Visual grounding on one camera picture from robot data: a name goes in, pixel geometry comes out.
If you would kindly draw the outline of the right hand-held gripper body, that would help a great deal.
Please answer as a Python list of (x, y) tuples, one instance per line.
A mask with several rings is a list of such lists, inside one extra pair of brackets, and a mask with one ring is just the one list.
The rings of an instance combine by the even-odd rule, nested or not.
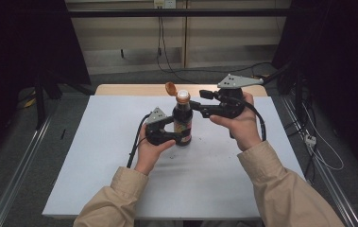
[(243, 98), (243, 87), (261, 85), (262, 79), (252, 79), (228, 74), (217, 84), (218, 91), (214, 92), (214, 99), (219, 101), (218, 105), (202, 105), (199, 111), (204, 118), (211, 115), (219, 115), (233, 119), (240, 115), (246, 107)]

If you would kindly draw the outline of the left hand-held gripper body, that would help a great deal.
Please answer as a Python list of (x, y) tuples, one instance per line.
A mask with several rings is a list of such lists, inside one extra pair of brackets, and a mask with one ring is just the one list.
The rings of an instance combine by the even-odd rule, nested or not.
[(169, 132), (164, 129), (166, 125), (162, 123), (162, 120), (167, 116), (159, 107), (156, 107), (145, 122), (145, 137), (154, 146), (170, 140), (178, 142), (177, 137), (179, 132)]

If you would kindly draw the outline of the dark sauce bottle orange cap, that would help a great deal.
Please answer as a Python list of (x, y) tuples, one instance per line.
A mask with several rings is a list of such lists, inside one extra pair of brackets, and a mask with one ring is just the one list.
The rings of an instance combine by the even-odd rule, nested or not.
[[(190, 107), (190, 93), (187, 90), (178, 90), (173, 82), (167, 82), (165, 84), (165, 90), (168, 95), (174, 96), (177, 101), (172, 111), (174, 117), (174, 132), (182, 132), (187, 129), (191, 130), (193, 110)], [(177, 142), (177, 145), (181, 147), (187, 146), (191, 140), (188, 142)]]

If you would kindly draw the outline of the person's right hand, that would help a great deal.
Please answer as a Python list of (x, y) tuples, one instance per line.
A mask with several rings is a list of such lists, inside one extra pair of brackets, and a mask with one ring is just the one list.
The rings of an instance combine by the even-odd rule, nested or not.
[(245, 107), (243, 112), (233, 119), (211, 115), (210, 120), (214, 124), (227, 128), (241, 151), (245, 151), (262, 142), (257, 130), (256, 114), (248, 107)]

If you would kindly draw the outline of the person's left hand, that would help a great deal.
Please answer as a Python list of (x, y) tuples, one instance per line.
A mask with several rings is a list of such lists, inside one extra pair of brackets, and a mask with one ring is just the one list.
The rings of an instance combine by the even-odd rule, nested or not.
[(144, 175), (148, 175), (159, 160), (161, 154), (176, 144), (175, 140), (169, 140), (160, 145), (152, 145), (145, 137), (146, 124), (140, 130), (140, 142), (138, 145), (138, 160), (134, 169)]

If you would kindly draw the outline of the wooden table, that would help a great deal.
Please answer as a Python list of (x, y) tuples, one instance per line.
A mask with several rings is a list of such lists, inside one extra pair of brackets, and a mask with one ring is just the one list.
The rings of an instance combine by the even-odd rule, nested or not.
[[(200, 90), (217, 91), (212, 84), (177, 84), (178, 90), (187, 90), (191, 96), (199, 96)], [(262, 85), (251, 85), (243, 90), (254, 96), (267, 96)], [(97, 87), (97, 96), (167, 96), (164, 84), (101, 84)]]

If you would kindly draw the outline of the white table board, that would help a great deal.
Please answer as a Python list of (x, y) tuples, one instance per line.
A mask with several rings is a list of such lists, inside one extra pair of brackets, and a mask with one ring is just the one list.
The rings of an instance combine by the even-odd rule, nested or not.
[[(43, 214), (74, 218), (129, 156), (141, 119), (172, 113), (170, 96), (92, 96)], [(136, 205), (138, 219), (245, 219), (259, 215), (252, 183), (228, 131), (193, 117), (192, 141), (162, 155)]]

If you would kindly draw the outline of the black metal stand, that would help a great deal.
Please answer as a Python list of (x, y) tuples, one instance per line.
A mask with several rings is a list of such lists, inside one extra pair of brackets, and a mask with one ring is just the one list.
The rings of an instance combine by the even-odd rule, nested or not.
[(302, 118), (302, 74), (294, 62), (288, 62), (268, 77), (263, 78), (263, 85), (276, 81), (281, 95), (288, 95), (292, 88), (295, 89), (296, 117)]
[(73, 88), (76, 91), (79, 91), (83, 95), (92, 96), (94, 90), (86, 88), (83, 85), (73, 82), (71, 79), (62, 77), (59, 74), (53, 73), (51, 71), (39, 72), (35, 77), (35, 100), (37, 104), (37, 126), (38, 130), (45, 122), (46, 112), (44, 105), (44, 95), (47, 95), (51, 99), (60, 99), (62, 97), (62, 91), (60, 89), (60, 84), (66, 84), (67, 86)]

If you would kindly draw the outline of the black horizontal bar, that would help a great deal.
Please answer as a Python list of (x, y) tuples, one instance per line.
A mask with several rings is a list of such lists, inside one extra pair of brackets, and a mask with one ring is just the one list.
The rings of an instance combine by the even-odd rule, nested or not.
[(74, 18), (92, 17), (277, 17), (295, 15), (291, 9), (77, 9)]

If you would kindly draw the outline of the black curtain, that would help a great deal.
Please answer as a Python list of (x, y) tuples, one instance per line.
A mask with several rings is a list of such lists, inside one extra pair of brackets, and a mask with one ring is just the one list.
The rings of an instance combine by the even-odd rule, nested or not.
[(358, 160), (358, 0), (290, 0), (273, 65), (298, 61), (318, 103)]
[(0, 0), (0, 141), (21, 90), (89, 82), (66, 0)]

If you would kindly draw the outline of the yellow floor object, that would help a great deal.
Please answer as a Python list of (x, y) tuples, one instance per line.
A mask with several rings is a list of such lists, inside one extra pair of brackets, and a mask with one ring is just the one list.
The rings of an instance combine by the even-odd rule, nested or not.
[(33, 92), (27, 97), (26, 102), (24, 104), (24, 108), (31, 107), (35, 102), (36, 102), (36, 92)]

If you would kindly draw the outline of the white wall socket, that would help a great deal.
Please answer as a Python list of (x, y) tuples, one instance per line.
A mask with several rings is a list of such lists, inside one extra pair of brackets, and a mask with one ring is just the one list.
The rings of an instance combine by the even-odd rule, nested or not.
[(176, 0), (153, 0), (155, 9), (175, 9), (177, 7)]

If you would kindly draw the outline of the aluminium floor rail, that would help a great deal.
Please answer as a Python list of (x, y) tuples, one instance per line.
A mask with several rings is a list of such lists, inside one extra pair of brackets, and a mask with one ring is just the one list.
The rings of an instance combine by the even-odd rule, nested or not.
[(26, 148), (25, 154), (14, 171), (11, 180), (9, 181), (7, 188), (4, 190), (0, 198), (0, 227), (3, 227), (6, 217), (15, 198), (21, 188), (21, 185), (29, 171), (31, 164), (36, 156), (36, 153), (43, 141), (44, 136), (47, 133), (49, 125), (52, 121), (53, 115), (50, 114), (41, 124), (41, 126), (34, 131), (33, 137)]
[(346, 194), (340, 184), (334, 178), (332, 170), (324, 163), (319, 150), (313, 151), (311, 145), (305, 143), (308, 152), (314, 156), (315, 169), (319, 172), (324, 184), (330, 192), (332, 199), (340, 212), (342, 219), (347, 227), (358, 227), (358, 217), (351, 206)]

